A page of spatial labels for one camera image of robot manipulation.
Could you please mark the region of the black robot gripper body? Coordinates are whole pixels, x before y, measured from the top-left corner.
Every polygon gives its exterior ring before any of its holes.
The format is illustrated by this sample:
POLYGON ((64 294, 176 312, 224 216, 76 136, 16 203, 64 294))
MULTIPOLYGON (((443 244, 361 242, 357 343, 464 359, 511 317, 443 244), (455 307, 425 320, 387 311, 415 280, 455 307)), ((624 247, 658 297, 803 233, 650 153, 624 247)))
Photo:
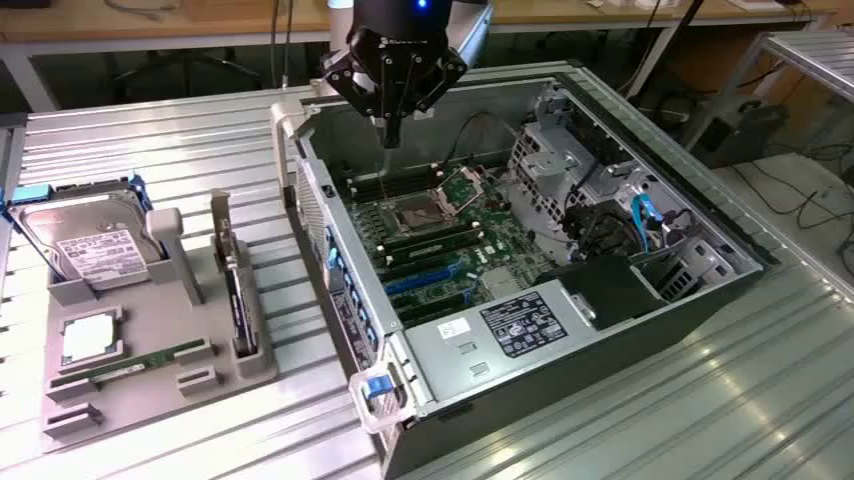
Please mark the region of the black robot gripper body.
POLYGON ((353 3, 347 44, 356 62, 383 91, 395 114, 413 56, 435 59, 449 47, 449 1, 372 0, 353 3))

